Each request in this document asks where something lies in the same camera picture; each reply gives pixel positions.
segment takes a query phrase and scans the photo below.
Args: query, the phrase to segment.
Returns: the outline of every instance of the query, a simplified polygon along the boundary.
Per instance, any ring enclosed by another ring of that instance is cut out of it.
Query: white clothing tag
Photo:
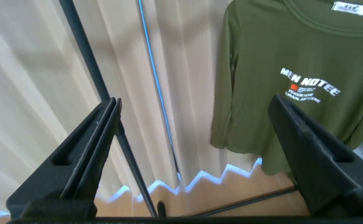
[[[336,1],[331,10],[363,16],[363,5]]]

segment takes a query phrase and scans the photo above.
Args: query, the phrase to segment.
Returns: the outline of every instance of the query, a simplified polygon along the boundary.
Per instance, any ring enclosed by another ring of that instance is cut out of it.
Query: black pole
[[[220,213],[220,212],[225,212],[225,211],[235,209],[235,208],[239,208],[239,207],[242,207],[242,206],[245,206],[245,205],[250,205],[250,204],[261,202],[261,201],[264,201],[264,200],[267,200],[267,199],[270,199],[270,198],[274,198],[274,197],[282,196],[282,195],[285,195],[285,194],[289,194],[289,193],[295,192],[297,190],[298,190],[298,188],[296,186],[294,186],[293,188],[288,188],[286,190],[281,190],[281,191],[278,191],[278,192],[275,192],[275,193],[272,193],[272,194],[264,195],[264,196],[253,198],[253,199],[250,198],[250,199],[243,200],[241,202],[235,203],[233,205],[226,205],[225,207],[222,207],[222,208],[216,208],[216,209],[213,209],[213,210],[208,211],[208,212],[202,212],[202,213],[193,215],[192,217],[207,217],[207,216],[214,215],[214,214],[217,214],[217,213]]]
[[[80,22],[80,18],[77,14],[73,1],[59,0],[59,3],[61,4],[62,10],[64,10],[69,26],[72,30],[73,35],[75,36],[76,43],[80,49],[80,52],[82,53],[83,59],[86,63],[88,71],[90,72],[95,88],[97,88],[101,101],[109,100],[110,97],[108,90],[106,89],[105,82],[102,79],[102,75],[100,69],[98,68],[97,61],[95,60],[93,50],[90,47],[90,43],[88,42],[86,33],[83,29],[82,23]],[[139,171],[136,159],[134,158],[133,152],[131,151],[129,142],[125,134],[125,130],[121,122],[120,133],[117,134],[116,137],[118,138],[121,150],[126,157],[127,163],[130,166],[131,172],[133,173],[134,179],[137,182],[138,188],[141,191],[141,194],[145,200],[151,216],[155,218],[158,217],[158,214],[155,211],[155,206],[152,203],[152,199],[149,196],[149,192],[144,183],[143,176]]]

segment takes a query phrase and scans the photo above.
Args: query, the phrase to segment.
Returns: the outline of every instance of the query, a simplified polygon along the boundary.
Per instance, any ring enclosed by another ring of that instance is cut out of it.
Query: neckline
[[[300,11],[293,0],[284,0],[285,6],[288,10],[301,22],[310,26],[314,29],[327,32],[334,35],[343,35],[349,37],[363,37],[363,30],[353,30],[353,29],[343,29],[323,24],[321,22],[315,21],[314,19],[308,17],[306,14]]]

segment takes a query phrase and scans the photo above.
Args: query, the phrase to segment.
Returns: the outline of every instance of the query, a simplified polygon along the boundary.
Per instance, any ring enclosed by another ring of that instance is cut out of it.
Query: olive green long-sleeve shirt
[[[266,110],[276,93],[356,148],[363,141],[363,6],[325,0],[234,0],[215,84],[211,144],[289,166]]]

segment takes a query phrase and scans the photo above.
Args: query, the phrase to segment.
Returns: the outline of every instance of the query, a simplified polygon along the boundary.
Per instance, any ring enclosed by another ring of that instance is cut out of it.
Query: wooden floor
[[[188,193],[180,190],[177,195],[164,187],[158,187],[151,197],[156,205],[164,202],[169,217],[188,216],[205,212],[247,198],[255,198],[292,187],[292,182],[284,174],[267,176],[261,166],[257,166],[252,175],[246,178],[234,172],[227,172],[220,185],[207,179],[201,179]],[[138,202],[130,192],[125,192],[112,203],[95,200],[98,217],[148,217],[145,203]],[[259,216],[259,215],[309,215],[307,206],[299,192],[275,197],[262,202],[246,205],[214,216]],[[0,218],[5,223],[9,217]]]

